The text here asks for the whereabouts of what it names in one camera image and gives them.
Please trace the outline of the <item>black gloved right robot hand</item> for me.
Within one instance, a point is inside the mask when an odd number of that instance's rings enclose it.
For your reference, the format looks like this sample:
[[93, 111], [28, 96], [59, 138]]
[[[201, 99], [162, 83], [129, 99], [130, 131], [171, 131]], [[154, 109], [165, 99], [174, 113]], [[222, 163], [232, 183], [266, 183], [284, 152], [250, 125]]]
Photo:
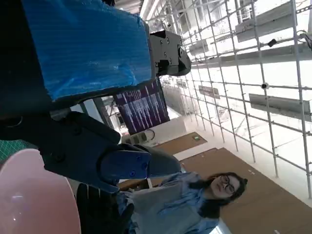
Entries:
[[125, 234], [134, 205], [119, 213], [112, 194], [80, 183], [76, 194], [80, 227], [83, 234]]

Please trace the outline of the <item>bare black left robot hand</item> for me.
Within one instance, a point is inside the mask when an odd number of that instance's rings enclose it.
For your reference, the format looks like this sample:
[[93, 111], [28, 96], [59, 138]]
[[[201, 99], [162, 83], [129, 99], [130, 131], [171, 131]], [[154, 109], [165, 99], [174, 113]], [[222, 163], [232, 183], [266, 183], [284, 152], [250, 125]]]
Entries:
[[137, 15], [101, 0], [3, 0], [0, 3], [0, 137], [38, 147], [44, 168], [105, 190], [120, 179], [174, 175], [179, 161], [121, 144], [92, 117], [50, 112], [191, 70], [181, 37], [150, 33]]

